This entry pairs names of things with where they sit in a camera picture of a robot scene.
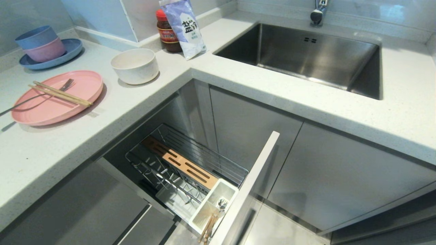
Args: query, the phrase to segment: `red lid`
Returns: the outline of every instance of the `red lid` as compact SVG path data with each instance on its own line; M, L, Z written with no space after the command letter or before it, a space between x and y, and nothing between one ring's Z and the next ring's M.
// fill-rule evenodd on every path
M168 21L167 16L162 9L156 11L156 18L158 21Z

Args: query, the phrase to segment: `blue plate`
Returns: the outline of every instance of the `blue plate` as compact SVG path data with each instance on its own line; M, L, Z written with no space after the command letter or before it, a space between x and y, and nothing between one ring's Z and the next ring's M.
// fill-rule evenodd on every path
M32 60L27 54L21 57L20 59L20 65L32 69L32 70L41 70L41 69L47 69L50 67L54 67L60 64L63 64L74 57L76 57L80 51L82 51L82 41L79 39L64 39L62 40L62 43L65 46L65 54L63 54L61 57L56 58L51 61L38 63L34 60Z

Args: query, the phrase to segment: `backsplash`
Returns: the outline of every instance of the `backsplash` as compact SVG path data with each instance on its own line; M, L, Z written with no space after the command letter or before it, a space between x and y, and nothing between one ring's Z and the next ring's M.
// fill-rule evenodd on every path
M238 10L310 21L315 0L238 0ZM436 30L430 0L330 0L325 24L426 43Z
M436 65L436 32L433 33L429 41L427 42L427 48L430 51L431 56L433 57L433 61Z
M121 0L132 24L138 41L157 33L155 12L158 0ZM195 15L202 14L231 0L191 0Z
M58 33L73 27L58 0L3 0L0 8L0 56L16 49L14 39L39 26L51 25Z
M61 0L74 25L136 42L120 0Z

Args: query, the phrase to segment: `fork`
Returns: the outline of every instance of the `fork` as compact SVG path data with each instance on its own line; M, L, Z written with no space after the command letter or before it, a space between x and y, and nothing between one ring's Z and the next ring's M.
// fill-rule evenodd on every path
M69 89L69 88L71 87L73 81L74 81L74 79L68 79L68 81L67 81L67 82L62 86L62 88L60 88L59 90L65 92L67 89ZM39 97L39 96L43 96L43 95L47 95L47 94L43 93L43 94L40 94L40 95L34 96L34 97L32 97L32 98L26 99L25 101L21 102L20 104L14 105L13 107L7 109L6 111L0 113L0 116L3 116L4 114L10 112L10 111L13 110L14 108L17 108L17 107L19 107L20 105L22 105L22 104L24 104L24 103L26 103L26 102L28 102L28 101L30 101L30 100L33 100L34 98L37 98L37 97Z

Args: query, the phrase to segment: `pink plate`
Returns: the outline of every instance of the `pink plate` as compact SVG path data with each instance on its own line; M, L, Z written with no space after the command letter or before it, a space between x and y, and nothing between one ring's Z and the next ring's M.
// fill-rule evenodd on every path
M74 83L66 92L90 102L94 102L103 90L103 79L94 71L70 71L49 78L42 83L60 89L70 78L74 79ZM42 93L31 88L15 104ZM12 118L18 123L42 126L70 118L84 109L86 107L83 105L43 95L13 109Z

